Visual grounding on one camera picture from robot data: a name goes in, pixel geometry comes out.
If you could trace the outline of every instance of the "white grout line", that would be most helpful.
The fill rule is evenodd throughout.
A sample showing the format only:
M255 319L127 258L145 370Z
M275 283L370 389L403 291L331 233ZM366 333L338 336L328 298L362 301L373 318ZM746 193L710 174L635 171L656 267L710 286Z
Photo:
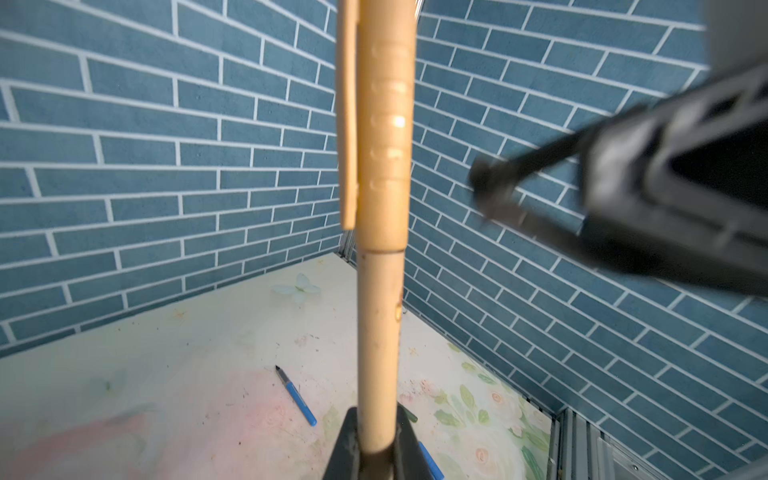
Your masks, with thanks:
M667 39L670 37L670 33L672 33L673 28L667 27L667 30L664 32L664 35L661 35L661 39L659 40L659 43L656 44L656 48L650 53L651 55L658 55L659 51L662 47L664 47L664 43L667 41Z

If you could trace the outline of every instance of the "blue brick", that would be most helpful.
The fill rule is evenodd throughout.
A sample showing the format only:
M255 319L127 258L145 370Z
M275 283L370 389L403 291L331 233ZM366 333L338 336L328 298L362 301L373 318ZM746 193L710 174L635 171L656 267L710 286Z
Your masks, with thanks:
M443 94L437 102L437 108L457 117L480 123L485 114L485 106L476 104L474 101L465 100L456 95Z
M540 61L548 47L549 40L493 30L485 50L523 60Z
M193 110L211 111L234 117L253 118L252 97L217 88L179 81L179 106Z
M605 414L601 412L600 409L597 409L594 405L584 400L584 398L560 383L554 377L547 380L544 386L556 396L566 401L568 405L573 406L580 414L587 419L590 419L592 422L597 422L605 417Z
M223 214L219 219L219 228L229 230L230 228L248 227L250 225L259 225L270 222L272 210L251 210L247 212L238 212L234 214Z
M707 337L696 350L752 380L757 380L768 372L768 364L764 361L714 336Z
M112 217L115 220L172 217L179 214L179 202L176 197L116 198L111 204Z
M306 127L310 112L303 108L289 107L273 101L259 100L257 120L274 124L287 124L294 127Z
M529 298L535 291L534 287L493 263L486 264L483 273L499 282L505 289L515 292L523 298Z
M549 329L549 334L599 366L606 366L614 358L610 353L588 342L584 337L573 333L560 323L555 323Z
M159 104L174 103L170 78L95 60L88 61L88 70L95 93Z
M190 255L197 252L186 250L185 253ZM131 268L178 257L181 257L181 245L177 241L120 251L120 263L123 268Z
M274 187L275 172L222 170L221 188Z
M596 114L593 111L577 108L574 116L571 117L571 121L568 122L567 126L571 130L575 131L599 121L605 120L605 118L606 117L604 115Z
M469 285L447 270L440 272L438 279L461 296L469 293Z
M413 108L413 121L443 133L448 133L453 125L453 118L418 105Z
M0 232L66 227L107 221L102 200L0 205Z
M556 41L547 55L545 64L583 74L592 74L603 58L603 51L568 45Z
M336 168L338 160L335 154L318 154L306 152L304 154L304 168Z
M446 302L450 303L452 307L464 313L466 316L468 316L475 322L479 322L482 319L484 315L482 311L480 311L476 306L472 305L467 300L464 300L464 298L453 293L451 290L446 288L442 283L435 280L433 276L429 276L424 271L420 271L416 275L416 279L422 285L426 286L429 289L429 291L440 295Z
M693 61L707 65L707 53L704 51L704 32L675 28L667 37L659 55L677 60Z
M427 257L432 258L436 263L443 266L443 268L451 270L456 275L467 280L478 290L486 293L489 296L495 296L500 290L498 285L486 279L483 275L477 273L472 268L460 263L454 257L451 257L442 250L430 245L427 249Z
M453 239L419 220L416 221L416 224L413 227L413 231L434 243L438 247L441 247L443 250L450 249L451 245L453 244Z
M559 101L529 95L521 112L552 124L562 125L571 114L572 108Z
M175 41L41 0L13 0L6 7L0 28L207 80L218 78L215 55Z
M327 131L329 133L336 133L336 116L325 115L318 111L312 112L312 118L310 119L310 128L313 130Z
M639 455L645 455L653 448L613 419L607 419L602 422L600 428Z
M115 273L93 280L73 283L69 289L75 301L118 292L136 286L154 283L160 280L174 278L198 270L211 268L214 265L213 254L202 257L185 258L161 265L148 266L143 269Z
M713 363L700 358L654 332L648 332L639 340L639 343L652 352L668 359L675 366L689 372L698 379L709 383L713 387L722 390L734 399L743 402L745 405L752 407L756 411L761 412L764 415L768 412L768 393L765 393L763 390L729 374L725 370L715 366ZM709 399L699 400L698 397L693 398L703 402L704 406L707 406L706 403L709 403L710 406L708 408L716 408L717 406L720 406L720 404L715 405L715 402L710 401Z
M66 303L60 286L7 296L0 299L0 320L27 315Z
M308 243L307 245L304 245L302 247L292 248L291 250L288 250L288 260L304 257L305 255L316 253L319 250L320 250L320 242Z
M532 266L528 262L520 263L515 273L564 301L568 301L575 291L575 289L562 283L550 273Z
M609 371L702 432L720 440L725 446L737 449L748 441L747 437L715 419L701 407L688 402L626 363L618 361Z
M248 242L268 240L273 237L281 237L290 233L290 222L272 223L264 227L250 228L248 230Z
M213 235L206 235L205 237L188 238L184 241L184 254L194 255L195 253L210 252L211 250L234 247L236 245L242 245L244 240L244 230L238 230L237 232L215 233ZM176 243L167 243L167 245L176 245Z
M0 263L21 262L51 256L44 235L0 238Z
M323 87L336 88L336 70L320 65L320 76L317 83Z
M22 121L179 137L216 138L216 120L13 88Z
M331 64L336 61L336 43L302 26L296 46Z
M562 260L554 269L554 272L562 276L571 283L575 283L589 293L599 296L608 302L615 301L622 293L617 286L611 285L605 280L598 278L592 272L584 270L573 263Z
M504 81L608 111L615 110L626 93L623 88L515 62L510 63Z
M239 260L245 260L248 258L258 257L266 253L266 242L252 243L244 247L230 248L229 250L219 251L218 265L226 265L227 263L237 262Z
M312 205L293 205L291 207L278 207L275 209L273 222L290 220L292 218L308 217L312 214Z
M469 8L469 0L427 0L424 2L422 11L448 17L464 18L467 8Z
M649 375L654 375L664 367L660 360L602 326L599 326L590 338Z
M31 196L32 187L23 168L0 168L0 198Z
M178 6L178 15L179 36L259 63L260 37L214 20L183 5Z
M534 8L525 29L598 45L651 53L661 40L667 27L617 18Z
M647 460L663 473L669 475L669 478L675 478L675 480L698 480L697 476L682 469L677 463L661 452L654 453Z
M728 452L726 449L695 430L683 435L680 440L697 452L704 454L709 460L725 468L728 472L736 470L746 464L744 460L736 457L733 453Z
M280 129L224 120L221 122L221 139L246 144L280 145Z
M598 76L673 94L683 87L692 72L691 68L611 53Z
M225 85L281 100L285 98L288 88L288 80L284 77L229 60L224 60L223 79Z
M288 99L298 104L309 105L310 107L331 110L333 105L333 94L296 82L291 82Z
M275 3L321 30L326 26L328 8L316 0L276 0Z
M176 147L170 142L101 137L101 151L106 164L176 164Z
M437 35L435 37L460 45L482 48L487 34L487 28L443 20L437 28Z
M475 268L475 270L480 270L483 264L485 264L485 258L471 251L469 248L464 247L460 243L454 243L451 253L454 257L462 259L465 263L469 264L469 266Z
M768 422L752 412L749 412L745 408L734 403L728 405L722 412L718 413L718 415L743 431L753 435L761 442L765 443L768 441Z
M463 94L469 84L469 77L434 65L427 65L424 67L422 81Z
M520 28L528 14L527 5L514 5L506 2L475 0L469 11L469 20L492 23L504 27Z
M641 0L635 7L634 15L703 24L701 9L702 5L697 0Z
M437 100L437 94L438 91L434 88L426 87L425 85L416 83L414 96L417 102L432 106Z
M154 302L155 300L178 295L179 293L182 293L181 280L171 280L170 282L148 286L146 288L128 292L128 307L131 308L136 305Z
M182 165L249 167L250 149L218 145L181 144Z
M619 308L683 343L692 343L703 333L695 326L664 312L634 295L627 295L619 304Z
M60 170L38 168L40 191L47 195L129 194L213 190L216 172L177 170Z
M65 326L75 325L118 312L123 309L123 300L119 295L110 296L90 303L70 306L62 310L32 316L23 320L11 322L11 330L16 339L27 339Z
M618 382L613 376L603 373L578 355L572 355L565 364L619 400L627 398L632 393L632 389Z
M427 196L425 197L424 201L430 207L433 207L436 210L443 212L445 215L448 215L449 217L455 218L456 220L459 220L459 221L464 220L464 217L467 214L466 208L457 204L453 200L449 200L448 198L441 197L440 195L436 194L431 190L427 191Z
M635 322L628 316L622 315L609 306L606 306L597 300L593 300L583 293L579 293L574 301L571 302L571 305L629 339L638 336L644 329L641 324Z
M317 171L290 171L280 172L277 179L278 187L294 187L303 185L317 185Z
M263 270L269 266L277 265L285 261L287 256L286 252L273 253L271 255L265 255L263 257L255 258L245 262L245 273L253 272L254 270Z
M184 214L201 214L248 207L248 194L184 195Z
M420 38L416 41L416 58L432 63L448 65L453 56L453 49L454 47Z
M467 143L472 143L477 147L483 148L486 151L495 154L502 146L504 138L493 134L482 128L478 128L472 124L467 124L463 121L457 121L456 126L453 128L451 136L463 140ZM466 183L467 177L463 177L460 180L462 183Z
M707 465L707 462L699 455L684 448L670 436L650 425L645 420L616 403L614 400L608 398L608 396L596 388L590 387L584 392L584 396L612 414L613 417L624 423L627 427L631 428L634 433L642 436L660 450L672 455L677 461L691 470L696 471Z
M746 459L749 460L750 462L755 462L760 458L764 457L765 455L768 455L768 450L766 450L763 446L756 443L751 447L749 447L748 449L743 450L741 452L741 455L745 456Z
M0 58L2 77L83 89L80 63L74 55L2 39Z
M674 311L693 320L704 328L708 328L733 340L738 345L768 357L768 335L746 323L735 320L726 313L722 313L689 296L678 303Z
M446 177L452 178L460 184L466 184L469 177L469 167L464 164L449 160L447 157L442 157L440 159L436 170Z
M506 65L507 61L503 58L492 57L491 55L484 55L460 48L456 50L456 55L454 55L451 62L453 68L475 75L482 75L483 77L494 78L495 80L502 76Z
M666 413L642 396L635 396L627 403L627 406L672 435L676 435L686 428L686 425L680 420Z
M467 95L489 104L498 105L509 110L517 110L525 94L512 88L502 87L488 81L472 80Z
M215 217L183 218L54 233L59 253L84 252L131 243L185 237L216 229Z
M483 124L494 130L512 135L533 144L544 145L560 137L562 133L554 128L545 127L524 118L506 114L491 108Z
M266 35L293 44L296 22L266 4L252 0L232 0L227 3L227 16Z
M424 141L422 143L426 147L437 150L457 161L464 160L464 156L467 154L466 145L460 144L458 141L451 140L448 137L429 130L427 130L427 134L424 136Z

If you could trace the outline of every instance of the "blue marker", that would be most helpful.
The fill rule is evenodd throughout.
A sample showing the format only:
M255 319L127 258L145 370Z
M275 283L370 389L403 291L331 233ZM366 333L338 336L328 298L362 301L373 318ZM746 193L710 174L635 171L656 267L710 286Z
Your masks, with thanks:
M299 391L296 390L295 386L293 386L293 382L291 382L288 379L288 375L286 375L283 369L281 369L277 365L275 365L275 370L277 370L277 375L280 376L280 380L283 380L283 385L286 386L288 393L290 393L290 395L293 397L293 401L296 402L296 404L299 406L299 410L301 410L301 412L306 417L307 422L309 422L311 426L317 425L317 420L315 420L315 416L312 415L312 412L310 412L310 408L306 406L306 403L304 403L304 400L301 398L301 395L299 395Z
M440 472L440 468L437 466L435 461L432 460L432 456L429 454L429 452L427 452L427 448L421 442L419 442L419 447L421 447L422 454L424 454L424 459L427 461L427 465L429 465L429 471L432 473L432 477L434 477L435 480L443 480L445 475Z

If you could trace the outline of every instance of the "green object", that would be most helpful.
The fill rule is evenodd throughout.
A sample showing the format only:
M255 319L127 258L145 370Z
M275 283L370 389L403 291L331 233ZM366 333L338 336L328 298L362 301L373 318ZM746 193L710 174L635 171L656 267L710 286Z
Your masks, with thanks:
M406 408L406 406L404 406L402 403L400 404L400 406L402 407L402 409L403 409L403 410L405 410L405 411L406 411L406 417L408 417L408 420L410 420L410 421L411 421L411 422L413 422L413 423L416 423L416 422L418 422L418 421L419 421L419 417L417 417L416 415L413 415L413 412L411 412L410 410L408 410L408 409Z

